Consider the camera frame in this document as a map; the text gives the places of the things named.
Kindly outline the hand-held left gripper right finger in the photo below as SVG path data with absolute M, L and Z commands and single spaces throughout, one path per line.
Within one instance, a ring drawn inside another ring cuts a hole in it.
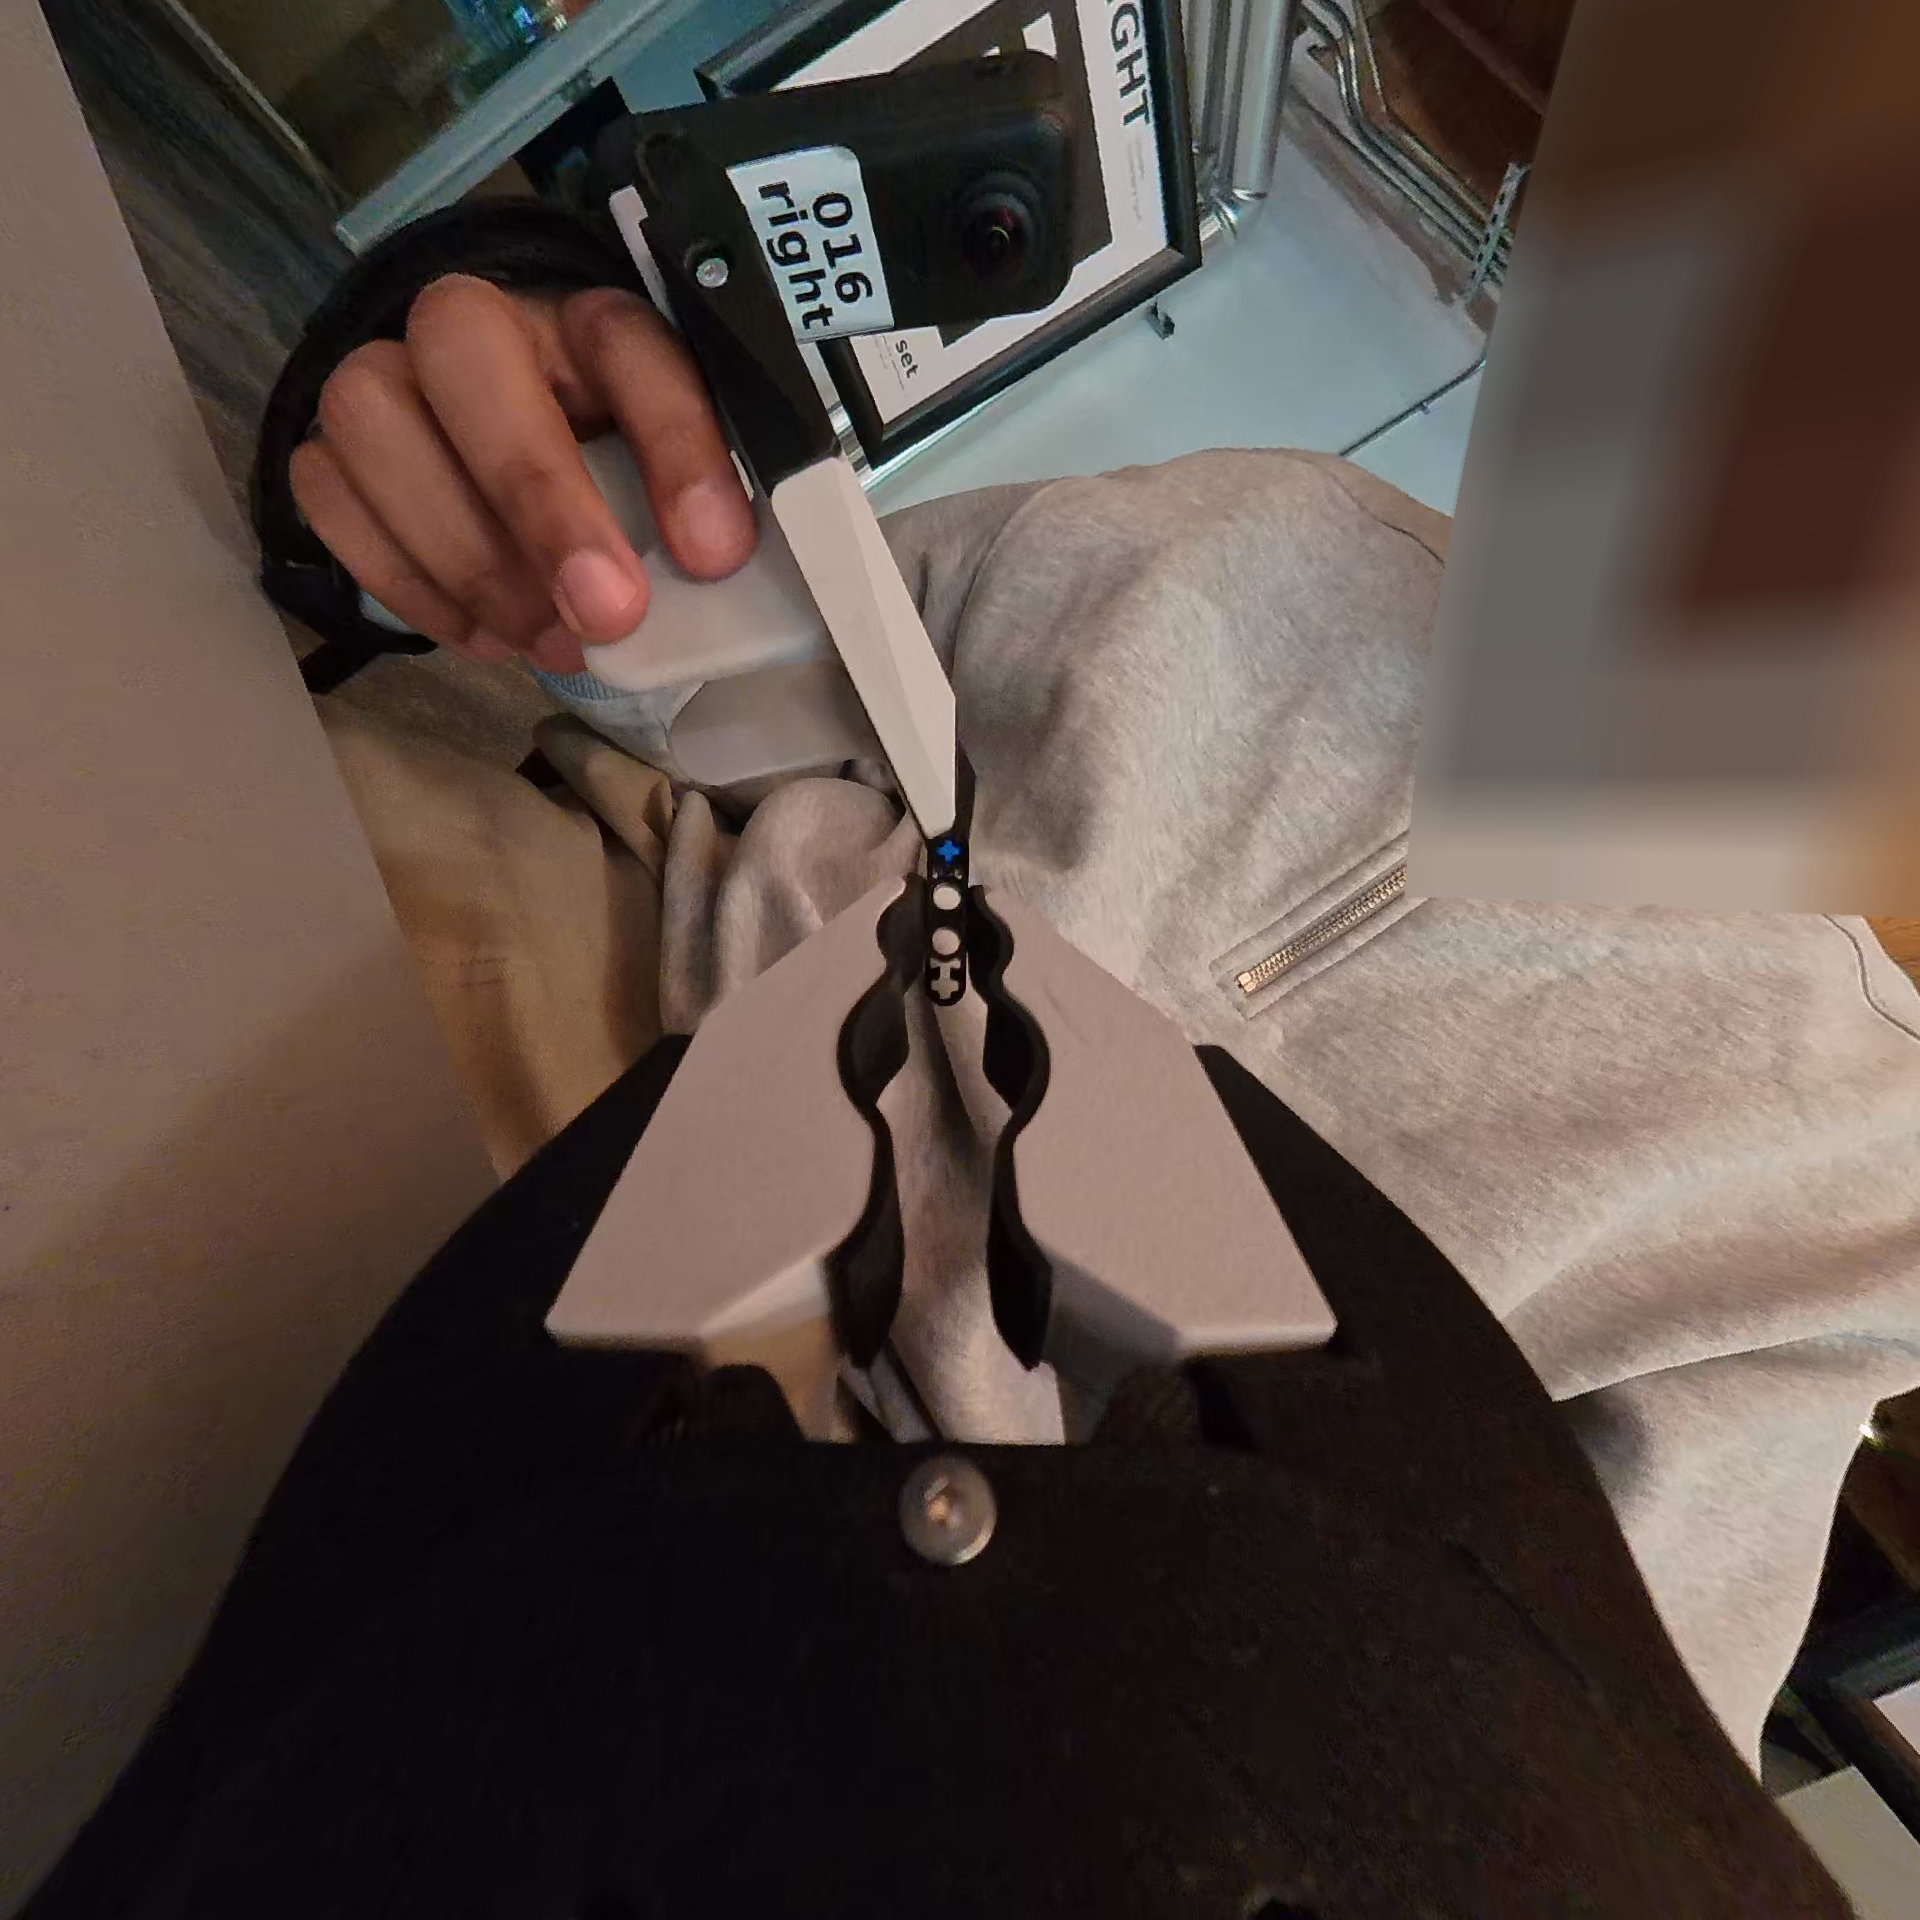
M 991 1315 L 1023 1367 L 1295 1354 L 1337 1322 L 1183 1031 L 1032 908 L 973 890 Z

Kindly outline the grey zip sweatshirt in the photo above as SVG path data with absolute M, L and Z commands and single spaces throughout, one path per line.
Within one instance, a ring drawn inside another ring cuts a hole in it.
M 931 501 L 885 535 L 973 873 L 1226 1049 L 1475 1286 L 1735 1749 L 1917 1378 L 1915 988 L 1859 918 L 1366 906 L 1449 522 L 1323 454 Z

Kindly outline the metal conduit pipes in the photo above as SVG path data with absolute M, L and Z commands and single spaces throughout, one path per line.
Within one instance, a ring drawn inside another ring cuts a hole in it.
M 1462 4 L 1183 2 L 1190 158 L 1214 255 L 1279 204 L 1281 143 L 1489 326 L 1510 275 L 1545 87 Z

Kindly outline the metal framed glass panel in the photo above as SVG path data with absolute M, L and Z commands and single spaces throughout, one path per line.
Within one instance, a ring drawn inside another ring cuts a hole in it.
M 693 92 L 733 4 L 162 2 L 362 253 L 493 178 L 607 82 Z

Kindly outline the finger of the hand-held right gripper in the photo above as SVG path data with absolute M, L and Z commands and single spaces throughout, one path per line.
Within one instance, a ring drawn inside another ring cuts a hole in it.
M 903 803 L 925 839 L 959 845 L 952 689 L 851 467 L 809 463 L 775 482 L 769 501 Z

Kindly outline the black framed poster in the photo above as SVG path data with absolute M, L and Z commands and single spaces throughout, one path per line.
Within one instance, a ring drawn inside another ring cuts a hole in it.
M 1163 2 L 789 4 L 695 67 L 702 93 L 822 84 L 993 53 L 1047 55 L 1073 118 L 1073 239 L 1034 315 L 821 350 L 857 460 L 886 475 L 1129 315 L 1201 258 L 1178 10 Z

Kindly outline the beige trousers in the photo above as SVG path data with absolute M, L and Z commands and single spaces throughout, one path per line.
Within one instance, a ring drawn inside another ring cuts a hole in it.
M 534 730 L 551 785 L 350 693 L 317 715 L 501 1181 L 920 852 L 863 777 L 731 823 L 573 715 Z

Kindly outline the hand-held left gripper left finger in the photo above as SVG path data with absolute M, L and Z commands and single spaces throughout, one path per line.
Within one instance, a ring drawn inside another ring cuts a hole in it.
M 904 1230 L 882 1092 L 906 1060 L 920 882 L 885 881 L 689 1036 L 546 1315 L 559 1343 L 759 1367 L 813 1439 L 882 1350 Z

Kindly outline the person's right hand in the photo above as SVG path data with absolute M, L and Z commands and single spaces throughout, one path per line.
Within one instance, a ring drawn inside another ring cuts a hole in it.
M 702 372 L 648 299 L 618 287 L 434 279 L 395 343 L 326 375 L 290 489 L 314 540 L 413 634 L 573 676 L 651 604 L 583 458 L 611 431 L 664 553 L 697 581 L 737 571 L 757 518 Z

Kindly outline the small black lego beam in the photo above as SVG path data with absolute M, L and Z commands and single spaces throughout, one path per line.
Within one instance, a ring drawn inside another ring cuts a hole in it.
M 950 1011 L 969 993 L 973 878 L 969 830 L 950 823 L 929 835 L 920 857 L 923 881 L 923 994 Z

